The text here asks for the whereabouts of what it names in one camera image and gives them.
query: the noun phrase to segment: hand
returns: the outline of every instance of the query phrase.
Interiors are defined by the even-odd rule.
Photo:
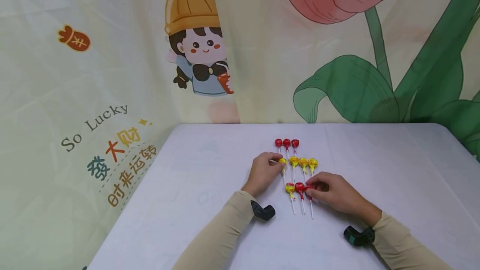
[[[253,197],[262,194],[268,186],[272,184],[275,177],[282,172],[284,167],[284,164],[280,162],[271,166],[268,160],[278,160],[282,157],[283,155],[272,152],[264,152],[255,157],[255,159],[253,159],[247,183],[241,188],[241,190],[246,191]]]
[[[363,198],[341,175],[320,172],[306,184],[314,187],[307,189],[307,195],[335,210],[360,217],[370,227],[375,226],[382,217],[382,211]]]
[[[228,80],[227,80],[227,87],[228,87],[228,89],[230,90],[230,92],[233,92],[233,90],[232,90],[232,82],[230,81],[230,77],[229,77]]]
[[[173,82],[178,84],[180,89],[186,89],[187,81],[189,81],[189,78],[183,73],[180,67],[177,67],[177,77],[173,79]]]
[[[186,89],[187,88],[187,82],[183,80],[180,76],[177,76],[173,79],[173,82],[179,85],[180,89]]]
[[[177,54],[173,52],[171,49],[167,53],[167,61],[171,63],[177,62]]]

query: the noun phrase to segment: fabric backdrop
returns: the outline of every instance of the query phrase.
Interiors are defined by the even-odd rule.
[[[0,0],[0,269],[85,269],[182,122],[436,122],[476,155],[479,2]]]

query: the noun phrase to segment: table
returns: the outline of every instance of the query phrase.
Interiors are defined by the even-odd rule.
[[[454,269],[478,269],[480,164],[437,124],[178,125],[88,269],[171,269],[276,138],[299,139],[299,157],[343,175]],[[299,202],[294,216],[280,176],[257,200],[277,215],[252,221],[226,269],[386,269],[343,239],[355,219],[317,204],[312,220]]]

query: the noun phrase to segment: wrist strap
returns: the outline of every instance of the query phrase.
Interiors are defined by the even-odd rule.
[[[375,241],[375,232],[372,227],[368,227],[363,232],[359,232],[351,226],[343,232],[345,239],[354,246],[363,246],[373,243]]]
[[[250,203],[252,204],[253,214],[256,217],[268,221],[272,219],[273,216],[275,216],[275,209],[271,205],[263,208],[256,201],[250,200]]]

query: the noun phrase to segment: orange carrot icon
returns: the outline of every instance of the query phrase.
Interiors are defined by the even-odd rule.
[[[65,25],[63,30],[58,31],[59,42],[65,43],[76,51],[85,51],[90,46],[90,39],[81,31],[73,30],[69,25]]]

